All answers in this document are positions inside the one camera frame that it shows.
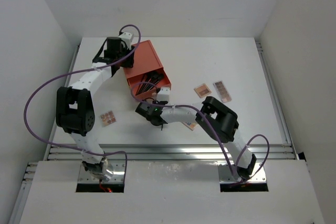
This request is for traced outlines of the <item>black makeup brush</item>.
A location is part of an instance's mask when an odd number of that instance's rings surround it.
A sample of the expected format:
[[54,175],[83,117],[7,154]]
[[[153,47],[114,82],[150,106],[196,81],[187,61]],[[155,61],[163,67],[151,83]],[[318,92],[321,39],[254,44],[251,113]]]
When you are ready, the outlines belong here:
[[161,80],[163,80],[164,75],[159,74],[157,76],[147,77],[142,84],[138,87],[137,95],[145,93],[156,86]]
[[148,73],[145,73],[147,74],[147,78],[146,78],[146,82],[143,82],[143,83],[152,83],[154,85],[158,84],[164,77],[164,75],[162,73],[159,73],[157,71],[151,71],[151,72],[148,72]]

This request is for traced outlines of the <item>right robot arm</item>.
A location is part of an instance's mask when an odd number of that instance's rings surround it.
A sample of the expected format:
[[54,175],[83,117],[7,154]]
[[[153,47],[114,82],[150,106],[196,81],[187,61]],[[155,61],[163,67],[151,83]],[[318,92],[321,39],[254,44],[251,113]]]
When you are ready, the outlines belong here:
[[169,105],[166,101],[147,103],[142,101],[135,112],[154,126],[175,122],[196,123],[207,135],[227,148],[235,167],[229,169],[233,175],[247,180],[252,175],[256,156],[248,150],[238,130],[238,116],[226,105],[212,96],[202,103],[193,105]]

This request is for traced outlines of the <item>black fan brush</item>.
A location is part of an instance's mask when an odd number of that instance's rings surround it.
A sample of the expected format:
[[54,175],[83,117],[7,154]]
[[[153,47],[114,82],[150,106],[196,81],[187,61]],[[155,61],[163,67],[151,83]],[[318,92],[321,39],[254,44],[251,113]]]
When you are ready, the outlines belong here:
[[139,85],[136,91],[136,95],[149,91],[153,87],[151,84],[157,85],[161,80],[162,80],[162,74],[156,71],[144,74],[141,79],[142,84]]

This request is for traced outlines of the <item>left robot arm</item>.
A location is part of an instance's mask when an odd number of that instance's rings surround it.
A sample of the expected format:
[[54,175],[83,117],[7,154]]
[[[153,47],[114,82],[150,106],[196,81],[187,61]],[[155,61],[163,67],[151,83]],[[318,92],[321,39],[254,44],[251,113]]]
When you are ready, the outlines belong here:
[[128,32],[106,38],[92,60],[93,70],[69,87],[60,87],[57,91],[57,126],[68,133],[81,149],[85,171],[104,182],[110,180],[113,173],[97,136],[92,131],[96,118],[92,97],[119,68],[133,67],[132,40],[133,34]]

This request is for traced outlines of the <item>orange drawer box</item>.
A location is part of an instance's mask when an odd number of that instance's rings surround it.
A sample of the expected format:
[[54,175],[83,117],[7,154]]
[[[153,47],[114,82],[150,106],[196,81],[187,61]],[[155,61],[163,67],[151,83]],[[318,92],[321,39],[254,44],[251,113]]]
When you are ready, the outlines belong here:
[[[164,67],[150,40],[143,41],[139,44],[138,48],[134,53],[133,68],[124,68],[123,71],[128,86],[130,89],[132,89],[132,94],[134,94],[134,96],[140,100],[153,97],[156,93],[157,88],[171,87],[171,82],[166,72],[164,71]],[[151,90],[136,95],[137,89],[139,87],[139,82],[141,81],[143,75],[151,71],[157,71],[159,73],[162,73],[164,75],[163,80],[161,80]]]

